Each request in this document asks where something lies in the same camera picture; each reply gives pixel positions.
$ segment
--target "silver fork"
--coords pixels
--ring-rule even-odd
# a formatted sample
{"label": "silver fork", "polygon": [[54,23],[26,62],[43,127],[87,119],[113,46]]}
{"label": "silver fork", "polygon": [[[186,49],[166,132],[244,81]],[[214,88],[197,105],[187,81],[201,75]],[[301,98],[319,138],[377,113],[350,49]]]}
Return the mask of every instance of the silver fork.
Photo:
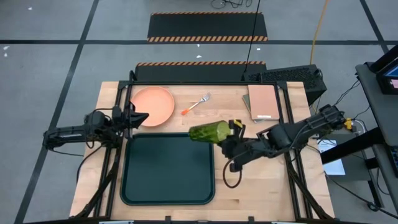
{"label": "silver fork", "polygon": [[200,101],[198,103],[195,103],[194,105],[192,105],[191,107],[189,107],[188,109],[185,109],[181,112],[182,115],[186,115],[192,108],[194,108],[196,105],[198,105],[199,103],[202,102],[206,102],[208,101],[208,99],[210,99],[211,93],[207,93],[202,99],[200,99]]}

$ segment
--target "gray floor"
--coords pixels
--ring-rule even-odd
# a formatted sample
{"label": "gray floor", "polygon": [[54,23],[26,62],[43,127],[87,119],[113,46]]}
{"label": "gray floor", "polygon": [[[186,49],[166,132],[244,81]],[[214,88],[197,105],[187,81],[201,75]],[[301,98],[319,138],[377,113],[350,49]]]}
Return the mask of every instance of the gray floor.
{"label": "gray floor", "polygon": [[[395,0],[366,0],[385,40],[398,40]],[[0,40],[79,40],[93,0],[0,0]],[[222,11],[255,11],[249,8]],[[270,40],[312,40],[323,7],[318,0],[263,0]],[[215,11],[210,0],[100,0],[87,39],[145,40],[152,12]],[[359,0],[331,0],[319,40],[377,40]],[[12,223],[22,201],[76,45],[0,44],[0,217]],[[102,81],[127,78],[138,62],[245,60],[248,45],[85,45],[58,126],[78,125],[95,107]],[[306,65],[310,45],[253,45],[251,60],[265,60],[268,68]],[[320,105],[334,103],[355,81],[354,66],[383,54],[380,45],[318,45],[314,63],[322,69],[328,91]],[[368,107],[361,87],[338,105],[347,116]],[[360,116],[368,128],[376,123],[370,111]],[[76,144],[61,151],[83,153]],[[25,222],[67,218],[75,190],[80,157],[49,153],[45,160]],[[343,183],[371,200],[365,182]],[[342,220],[393,223],[395,220],[346,192],[329,185],[336,216]],[[394,212],[388,197],[386,209]]]}

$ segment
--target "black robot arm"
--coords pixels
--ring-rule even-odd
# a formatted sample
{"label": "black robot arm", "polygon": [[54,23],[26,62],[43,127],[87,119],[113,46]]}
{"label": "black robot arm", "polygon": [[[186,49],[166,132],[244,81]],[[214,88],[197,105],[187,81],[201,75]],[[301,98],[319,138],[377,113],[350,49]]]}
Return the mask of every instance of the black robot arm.
{"label": "black robot arm", "polygon": [[[100,110],[112,110],[112,117]],[[49,129],[44,133],[43,146],[53,150],[65,143],[73,142],[110,142],[117,144],[118,137],[125,130],[138,128],[149,116],[148,113],[136,113],[134,105],[124,112],[118,106],[110,109],[97,109],[84,118],[83,125]]]}
{"label": "black robot arm", "polygon": [[257,133],[257,138],[243,138],[245,125],[229,121],[233,135],[218,143],[222,153],[232,159],[229,170],[239,172],[243,165],[260,157],[273,158],[302,149],[314,134],[324,136],[336,129],[341,129],[345,118],[336,106],[326,105],[318,114],[295,124],[278,124]]}

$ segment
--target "notebook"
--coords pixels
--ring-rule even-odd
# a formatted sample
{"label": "notebook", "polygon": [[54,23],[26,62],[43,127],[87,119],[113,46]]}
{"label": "notebook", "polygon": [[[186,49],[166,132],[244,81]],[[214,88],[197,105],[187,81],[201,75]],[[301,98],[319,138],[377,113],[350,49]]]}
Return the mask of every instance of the notebook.
{"label": "notebook", "polygon": [[279,119],[278,104],[273,85],[248,85],[251,118]]}
{"label": "notebook", "polygon": [[[249,94],[243,95],[242,98],[243,98],[244,104],[245,104],[246,107],[248,108],[248,111],[249,111],[250,116],[251,116],[250,97],[249,97]],[[264,120],[263,120],[263,119],[254,119],[253,121],[254,121],[255,123],[258,123],[258,122],[261,122],[261,121],[264,121]]]}

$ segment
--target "tray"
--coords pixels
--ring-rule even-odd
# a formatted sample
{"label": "tray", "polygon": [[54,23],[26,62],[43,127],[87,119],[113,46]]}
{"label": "tray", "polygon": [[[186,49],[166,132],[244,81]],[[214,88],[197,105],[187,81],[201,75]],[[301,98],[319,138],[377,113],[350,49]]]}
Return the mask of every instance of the tray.
{"label": "tray", "polygon": [[136,134],[126,145],[121,199],[128,205],[204,205],[215,194],[213,145],[188,133]]}

